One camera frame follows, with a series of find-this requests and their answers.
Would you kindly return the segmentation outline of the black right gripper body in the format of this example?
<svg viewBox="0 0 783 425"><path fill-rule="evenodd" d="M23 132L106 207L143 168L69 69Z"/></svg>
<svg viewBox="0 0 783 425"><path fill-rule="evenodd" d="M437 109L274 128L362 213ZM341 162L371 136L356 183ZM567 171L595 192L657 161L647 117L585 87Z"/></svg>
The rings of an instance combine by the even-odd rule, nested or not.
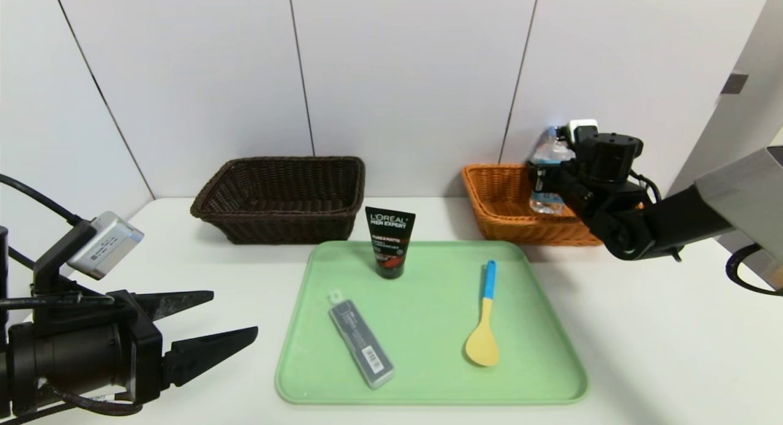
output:
<svg viewBox="0 0 783 425"><path fill-rule="evenodd" d="M538 189L534 193L561 193L575 182L568 163L537 163Z"/></svg>

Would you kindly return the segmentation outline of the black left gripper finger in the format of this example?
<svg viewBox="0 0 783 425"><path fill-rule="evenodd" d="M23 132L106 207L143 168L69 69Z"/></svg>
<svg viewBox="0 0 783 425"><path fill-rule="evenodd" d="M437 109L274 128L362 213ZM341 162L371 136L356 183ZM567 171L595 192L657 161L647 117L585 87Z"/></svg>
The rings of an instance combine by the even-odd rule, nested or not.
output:
<svg viewBox="0 0 783 425"><path fill-rule="evenodd" d="M184 386L250 346L257 337L258 327L247 327L174 341L162 358L161 387Z"/></svg>
<svg viewBox="0 0 783 425"><path fill-rule="evenodd" d="M136 294L133 299L153 322L213 300L213 291L152 292Z"/></svg>

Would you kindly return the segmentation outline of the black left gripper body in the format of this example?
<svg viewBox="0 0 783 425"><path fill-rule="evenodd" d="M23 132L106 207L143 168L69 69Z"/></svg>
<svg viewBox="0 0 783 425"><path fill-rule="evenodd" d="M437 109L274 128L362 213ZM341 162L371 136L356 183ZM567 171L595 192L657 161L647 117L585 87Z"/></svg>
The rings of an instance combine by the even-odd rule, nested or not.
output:
<svg viewBox="0 0 783 425"><path fill-rule="evenodd" d="M33 322L9 330L13 411L36 411L55 401L40 382L78 395L121 386L142 404L160 396L160 331L131 292L109 297L110 305L37 308Z"/></svg>

